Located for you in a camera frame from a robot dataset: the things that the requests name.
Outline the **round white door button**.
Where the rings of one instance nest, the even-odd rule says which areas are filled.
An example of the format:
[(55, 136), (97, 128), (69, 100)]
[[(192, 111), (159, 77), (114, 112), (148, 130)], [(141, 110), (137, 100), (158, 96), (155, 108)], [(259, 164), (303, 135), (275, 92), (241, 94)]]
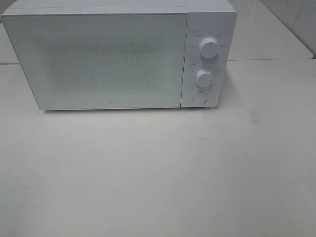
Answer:
[(192, 97), (192, 101), (195, 104), (204, 104), (207, 101), (207, 94), (203, 93), (203, 92), (197, 92), (193, 95)]

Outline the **white timer knob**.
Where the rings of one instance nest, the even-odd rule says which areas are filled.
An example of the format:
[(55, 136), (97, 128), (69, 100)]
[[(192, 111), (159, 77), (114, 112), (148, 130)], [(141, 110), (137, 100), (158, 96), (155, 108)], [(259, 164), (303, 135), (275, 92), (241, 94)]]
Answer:
[(213, 74), (209, 70), (199, 70), (195, 76), (198, 87), (206, 88), (213, 83)]

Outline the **white microwave door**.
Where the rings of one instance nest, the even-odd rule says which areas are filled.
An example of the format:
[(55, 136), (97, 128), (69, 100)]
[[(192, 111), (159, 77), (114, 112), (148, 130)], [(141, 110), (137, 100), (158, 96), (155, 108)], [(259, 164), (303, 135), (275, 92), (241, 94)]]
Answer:
[(180, 106), (186, 14), (2, 20), (40, 109)]

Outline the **upper white power knob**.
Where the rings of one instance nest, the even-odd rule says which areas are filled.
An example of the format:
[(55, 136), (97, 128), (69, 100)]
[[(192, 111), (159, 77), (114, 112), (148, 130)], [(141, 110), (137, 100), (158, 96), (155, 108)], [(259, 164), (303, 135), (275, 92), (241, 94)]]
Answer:
[(198, 48), (203, 58), (211, 59), (218, 54), (220, 43), (216, 37), (208, 36), (200, 41)]

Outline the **white microwave oven body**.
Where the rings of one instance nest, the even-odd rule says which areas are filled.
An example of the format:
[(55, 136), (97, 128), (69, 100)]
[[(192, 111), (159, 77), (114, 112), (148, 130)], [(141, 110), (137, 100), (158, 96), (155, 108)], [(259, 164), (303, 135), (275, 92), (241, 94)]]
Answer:
[[(186, 14), (181, 102), (177, 108), (217, 106), (237, 19), (227, 0), (18, 0), (2, 14), (1, 20), (4, 16), (20, 15), (131, 14)], [(211, 59), (203, 58), (198, 48), (208, 36), (216, 37), (220, 43), (218, 54)], [(211, 86), (197, 86), (195, 76), (199, 70), (212, 72)], [(197, 92), (207, 94), (206, 103), (193, 103)]]

